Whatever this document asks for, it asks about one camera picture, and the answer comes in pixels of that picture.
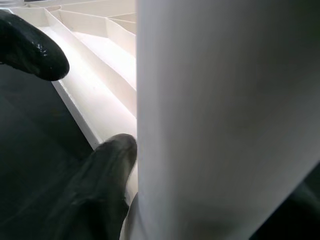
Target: black surface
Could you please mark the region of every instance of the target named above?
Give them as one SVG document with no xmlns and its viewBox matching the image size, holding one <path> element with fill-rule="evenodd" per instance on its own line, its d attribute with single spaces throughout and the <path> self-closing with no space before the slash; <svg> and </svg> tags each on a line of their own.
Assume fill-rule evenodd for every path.
<svg viewBox="0 0 320 240">
<path fill-rule="evenodd" d="M 308 174 L 304 182 L 320 200 L 320 163 Z"/>
<path fill-rule="evenodd" d="M 28 151 L 44 152 L 47 155 L 65 151 L 77 159 L 86 158 L 92 149 L 77 126 L 67 107 L 50 82 L 0 65 L 0 119 L 9 125 L 0 124 L 0 140 L 6 141 L 10 133 L 23 136 L 32 145 Z M 42 149 L 39 134 L 44 135 L 54 147 Z M 26 151 L 27 145 L 12 141 L 17 152 Z"/>
<path fill-rule="evenodd" d="M 307 184 L 300 184 L 250 240 L 319 239 L 320 202 Z"/>
<path fill-rule="evenodd" d="M 2 240 L 75 240 L 79 217 L 86 221 L 86 240 L 119 240 L 129 210 L 124 192 L 137 158 L 132 136 L 113 136 L 81 162 L 63 151 L 45 160 L 41 153 L 20 154 L 29 159 L 0 162 Z"/>
</svg>

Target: white cylinder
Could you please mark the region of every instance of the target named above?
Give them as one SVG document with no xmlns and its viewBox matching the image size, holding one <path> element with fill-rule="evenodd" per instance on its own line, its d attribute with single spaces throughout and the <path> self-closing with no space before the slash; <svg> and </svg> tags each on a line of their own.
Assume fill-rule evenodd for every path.
<svg viewBox="0 0 320 240">
<path fill-rule="evenodd" d="M 129 239 L 248 239 L 319 160 L 319 8 L 139 0 L 137 16 Z"/>
</svg>

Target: gloved hand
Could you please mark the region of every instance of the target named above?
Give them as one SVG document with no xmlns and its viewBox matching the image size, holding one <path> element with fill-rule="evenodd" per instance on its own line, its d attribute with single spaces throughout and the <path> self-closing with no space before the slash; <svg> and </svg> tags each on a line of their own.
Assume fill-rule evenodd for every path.
<svg viewBox="0 0 320 240">
<path fill-rule="evenodd" d="M 20 180 L 19 170 L 25 173 L 24 184 L 1 189 L 0 239 L 119 240 L 129 210 L 125 189 L 136 158 L 136 140 L 118 134 L 81 164 L 72 158 L 32 164 L 26 159 L 1 176 L 10 184 Z"/>
<path fill-rule="evenodd" d="M 0 10 L 0 63 L 56 81 L 69 72 L 62 49 L 45 33 L 17 15 Z"/>
</svg>

